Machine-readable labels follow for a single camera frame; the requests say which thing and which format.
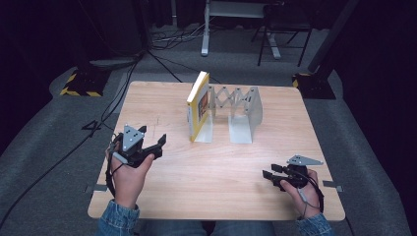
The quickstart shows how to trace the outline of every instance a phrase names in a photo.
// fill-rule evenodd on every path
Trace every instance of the person's right arm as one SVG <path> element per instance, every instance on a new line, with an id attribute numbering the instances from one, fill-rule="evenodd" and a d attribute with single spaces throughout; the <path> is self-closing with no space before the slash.
<path id="1" fill-rule="evenodd" d="M 319 183 L 316 171 L 309 169 L 308 174 Z M 280 184 L 291 196 L 297 211 L 301 215 L 300 219 L 296 221 L 301 235 L 334 235 L 325 216 L 320 212 L 319 196 L 311 183 L 308 183 L 302 189 L 309 204 L 303 202 L 297 189 L 290 183 L 281 180 Z"/>

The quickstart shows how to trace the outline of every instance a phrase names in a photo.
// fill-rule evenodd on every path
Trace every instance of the denim sleeve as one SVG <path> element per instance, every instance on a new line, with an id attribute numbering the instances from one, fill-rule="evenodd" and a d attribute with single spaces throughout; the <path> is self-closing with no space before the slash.
<path id="1" fill-rule="evenodd" d="M 297 220 L 296 224 L 298 226 L 298 230 L 303 236 L 334 235 L 333 230 L 322 213 L 310 218 Z"/>
<path id="2" fill-rule="evenodd" d="M 95 235 L 134 235 L 138 218 L 138 206 L 135 209 L 125 208 L 111 200 L 98 221 L 98 230 Z"/>

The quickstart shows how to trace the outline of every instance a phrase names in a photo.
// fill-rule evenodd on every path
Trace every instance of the table top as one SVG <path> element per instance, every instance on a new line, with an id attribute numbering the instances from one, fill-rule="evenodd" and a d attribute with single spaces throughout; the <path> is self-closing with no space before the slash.
<path id="1" fill-rule="evenodd" d="M 115 132 L 123 132 L 125 124 L 137 129 L 147 125 L 144 148 L 167 136 L 163 157 L 153 162 L 137 201 L 140 218 L 293 220 L 299 215 L 289 195 L 264 179 L 262 171 L 271 171 L 272 163 L 286 165 L 286 160 L 300 154 L 325 163 L 309 166 L 319 174 L 324 214 L 328 220 L 344 219 L 336 189 L 323 185 L 332 178 L 298 89 L 258 87 L 263 122 L 255 130 L 253 143 L 242 145 L 229 141 L 229 109 L 217 109 L 212 143 L 190 142 L 186 99 L 191 87 L 188 83 L 130 84 Z M 98 185 L 105 185 L 106 165 L 104 161 Z M 101 217 L 111 199 L 109 191 L 94 191 L 89 216 Z"/>

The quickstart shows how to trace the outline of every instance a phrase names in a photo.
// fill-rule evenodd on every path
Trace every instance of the yellow book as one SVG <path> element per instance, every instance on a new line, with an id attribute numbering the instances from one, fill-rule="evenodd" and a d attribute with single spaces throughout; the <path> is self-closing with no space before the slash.
<path id="1" fill-rule="evenodd" d="M 187 98 L 190 141 L 193 142 L 208 118 L 209 73 L 201 71 Z"/>

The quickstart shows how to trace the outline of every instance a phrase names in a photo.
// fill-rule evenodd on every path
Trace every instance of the person's left hand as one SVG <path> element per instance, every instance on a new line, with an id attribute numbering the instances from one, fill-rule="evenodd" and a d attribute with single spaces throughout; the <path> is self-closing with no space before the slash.
<path id="1" fill-rule="evenodd" d="M 118 158 L 114 156 L 112 157 L 111 171 L 113 173 L 113 182 L 115 185 L 114 189 L 116 190 L 116 197 L 114 200 L 116 204 L 122 207 L 135 208 L 136 200 L 144 187 L 145 178 L 152 165 L 153 159 L 154 155 L 150 154 L 138 168 L 123 165 L 113 173 L 113 171 L 119 167 L 122 162 Z"/>

